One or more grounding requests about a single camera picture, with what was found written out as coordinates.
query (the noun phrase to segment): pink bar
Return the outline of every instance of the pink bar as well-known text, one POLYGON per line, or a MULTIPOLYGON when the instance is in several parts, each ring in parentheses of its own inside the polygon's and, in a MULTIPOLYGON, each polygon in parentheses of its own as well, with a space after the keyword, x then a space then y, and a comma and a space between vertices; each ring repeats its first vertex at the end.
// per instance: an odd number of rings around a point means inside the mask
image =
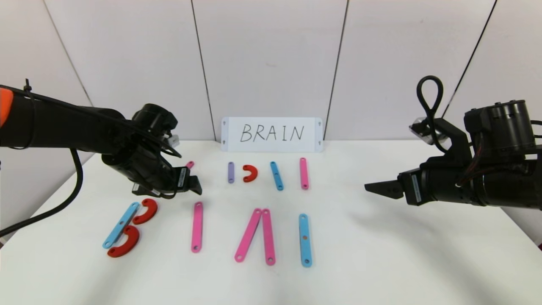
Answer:
POLYGON ((192 252, 198 253, 202 249, 203 233, 203 203, 194 204, 194 223, 192 227, 192 252))
POLYGON ((301 188, 308 189, 307 159, 299 159, 299 171, 301 172, 301 188))
POLYGON ((273 244, 273 228, 271 227, 271 212, 268 209, 262 211, 263 222, 263 247, 266 252, 266 263, 269 266, 275 264, 275 245, 273 244))
POLYGON ((248 252, 248 247, 250 247, 250 242, 252 242, 252 237, 254 237, 254 233, 258 228, 258 223, 260 222, 261 215, 262 210, 260 210, 259 208, 255 209, 252 213, 252 217, 250 217, 247 229, 245 230, 243 238, 241 239, 241 243, 239 244, 237 252, 235 253, 236 262, 240 263, 244 261, 244 258, 248 252))

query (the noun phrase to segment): purple bar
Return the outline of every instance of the purple bar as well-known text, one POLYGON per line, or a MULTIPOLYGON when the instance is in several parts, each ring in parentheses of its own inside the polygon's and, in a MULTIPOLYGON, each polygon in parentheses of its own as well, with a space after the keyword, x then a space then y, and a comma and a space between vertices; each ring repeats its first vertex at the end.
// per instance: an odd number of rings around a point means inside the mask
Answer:
POLYGON ((228 163, 228 182, 229 183, 234 183, 235 181, 235 168, 234 168, 234 163, 233 162, 230 162, 228 163))

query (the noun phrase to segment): black cable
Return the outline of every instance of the black cable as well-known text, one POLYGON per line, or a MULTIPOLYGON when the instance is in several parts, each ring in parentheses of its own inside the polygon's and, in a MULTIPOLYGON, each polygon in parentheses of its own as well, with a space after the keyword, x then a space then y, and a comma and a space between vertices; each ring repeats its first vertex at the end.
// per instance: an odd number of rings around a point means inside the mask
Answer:
POLYGON ((471 160, 465 172, 463 173, 461 179, 459 179, 458 182, 456 182, 455 184, 456 187, 462 187, 465 183, 475 178, 474 175, 476 175, 477 173, 473 174, 473 172, 474 170, 476 170, 476 167, 478 166, 478 163, 480 162, 480 159, 482 158, 482 153, 483 153, 483 134, 479 133, 478 134, 478 149, 474 151, 474 157, 471 160))
MULTIPOLYGON (((5 89, 8 89, 8 90, 11 90, 14 93, 27 95, 26 91, 23 91, 23 90, 20 90, 20 89, 17 89, 17 88, 4 86, 4 85, 0 85, 0 88, 5 88, 5 89)), ((89 110, 89 109, 87 109, 85 107, 72 105, 70 103, 66 103, 65 101, 61 101, 61 100, 57 100, 57 99, 54 99, 54 98, 42 96, 42 95, 39 95, 39 94, 33 94, 33 95, 38 100, 46 101, 48 103, 55 104, 55 105, 57 105, 59 107, 64 107, 64 108, 67 108, 67 109, 70 109, 70 110, 73 110, 73 111, 85 113, 85 114, 90 115, 90 116, 94 116, 94 117, 98 117, 98 118, 101 118, 101 119, 106 119, 106 120, 109 120, 109 121, 113 121, 116 124, 120 124, 120 125, 128 128, 128 129, 132 130, 133 132, 141 135, 142 137, 146 138, 147 140, 149 140, 149 141, 151 141, 153 143, 157 143, 160 147, 164 147, 165 149, 169 150, 173 154, 173 156, 181 158, 181 155, 179 154, 179 152, 177 152, 169 144, 167 144, 167 143, 165 143, 163 141, 160 141, 159 139, 152 136, 150 133, 148 133, 148 132, 146 132, 144 130, 141 130, 137 126, 134 126, 134 125, 131 125, 131 124, 127 123, 127 122, 124 122, 123 120, 119 120, 119 119, 107 116, 107 115, 105 115, 103 113, 100 113, 100 112, 91 111, 91 110, 89 110)))
POLYGON ((75 164, 75 172, 77 173, 77 181, 75 182, 75 188, 73 189, 72 193, 66 200, 59 204, 57 207, 41 213, 40 215, 31 217, 27 220, 23 220, 19 223, 16 223, 14 225, 11 225, 3 230, 0 230, 0 237, 6 236, 9 233, 15 232, 21 228, 24 228, 28 225, 31 225, 33 223, 36 223, 42 219, 45 219, 49 216, 52 216, 64 208, 66 208, 72 201, 77 197, 79 194, 79 191, 81 190, 81 186, 83 185, 83 166, 81 165, 81 160, 79 160, 79 155, 77 154, 77 150, 74 148, 70 148, 70 152, 72 153, 73 163, 75 164))
MULTIPOLYGON (((542 120, 531 120, 532 125, 542 125, 542 120)), ((542 139, 542 135, 534 135, 537 139, 542 139)))
POLYGON ((36 134, 36 100, 34 100, 34 95, 30 93, 32 91, 32 87, 30 86, 30 82, 28 78, 26 79, 26 85, 24 86, 24 91, 28 94, 28 97, 30 98, 30 103, 32 104, 32 125, 30 128, 30 140, 28 140, 28 143, 24 147, 10 147, 11 149, 17 149, 17 150, 23 150, 27 149, 32 145, 32 142, 34 142, 34 137, 36 134))
POLYGON ((438 77, 433 76, 433 75, 428 75, 422 78, 418 82, 418 85, 416 86, 416 95, 418 96, 418 100, 420 101, 420 104, 422 104, 422 107, 425 110, 425 114, 427 115, 426 120, 427 120, 427 124, 429 125, 429 129, 431 130, 431 137, 433 138, 433 142, 435 143, 435 146, 437 146, 437 148, 441 152, 446 153, 445 148, 442 147, 442 145, 438 141, 437 134, 435 131, 435 121, 434 121, 438 106, 440 105, 442 101, 443 93, 444 93, 444 86, 442 85, 441 80, 438 77), (426 82, 427 80, 432 80, 437 85, 437 98, 435 99, 435 103, 433 104, 432 108, 429 108, 429 105, 425 101, 425 98, 423 98, 423 93, 422 93, 423 83, 426 82))

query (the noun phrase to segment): white table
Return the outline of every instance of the white table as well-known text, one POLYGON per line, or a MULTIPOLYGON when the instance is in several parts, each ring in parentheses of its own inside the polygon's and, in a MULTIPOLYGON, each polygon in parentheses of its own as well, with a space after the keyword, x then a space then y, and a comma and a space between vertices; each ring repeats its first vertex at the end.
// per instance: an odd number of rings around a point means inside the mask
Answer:
MULTIPOLYGON (((419 141, 326 142, 322 154, 223 153, 182 142, 203 195, 158 200, 141 239, 120 258, 101 247, 128 205, 143 198, 92 157, 80 195, 20 230, 0 251, 0 303, 12 304, 540 304, 542 253, 499 208, 408 206, 364 190, 438 151, 419 141), (299 157, 311 188, 301 190, 299 157), (235 162, 236 181, 227 182, 235 162), (277 191, 269 162, 285 185, 277 191), (242 182, 243 164, 259 169, 242 182), (204 202, 203 247, 190 251, 192 208, 204 202), (254 208, 271 210, 276 264, 264 262, 261 225, 243 263, 234 253, 254 208), (298 216, 309 216, 313 265, 300 262, 298 216)), ((72 176, 38 213, 63 201, 72 176)))

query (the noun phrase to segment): blue bar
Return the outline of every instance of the blue bar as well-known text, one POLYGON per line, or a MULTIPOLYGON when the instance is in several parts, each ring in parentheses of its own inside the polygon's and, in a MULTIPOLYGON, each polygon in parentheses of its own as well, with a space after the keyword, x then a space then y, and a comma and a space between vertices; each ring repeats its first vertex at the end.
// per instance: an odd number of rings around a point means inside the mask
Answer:
POLYGON ((113 246, 113 244, 117 242, 124 228, 130 223, 130 221, 132 221, 132 218, 136 214, 138 207, 139 202, 134 202, 130 205, 126 212, 124 212, 124 215, 122 216, 122 218, 120 218, 119 222, 117 223, 117 225, 115 225, 115 227, 105 240, 104 244, 102 245, 104 249, 111 248, 111 246, 113 246))
POLYGON ((271 162, 271 171, 273 172, 273 178, 275 179, 276 189, 283 190, 284 185, 282 179, 280 179, 279 168, 276 166, 275 161, 271 162))
POLYGON ((299 245, 301 247, 301 265, 304 267, 312 266, 311 255, 311 236, 308 230, 308 216, 299 215, 299 245))

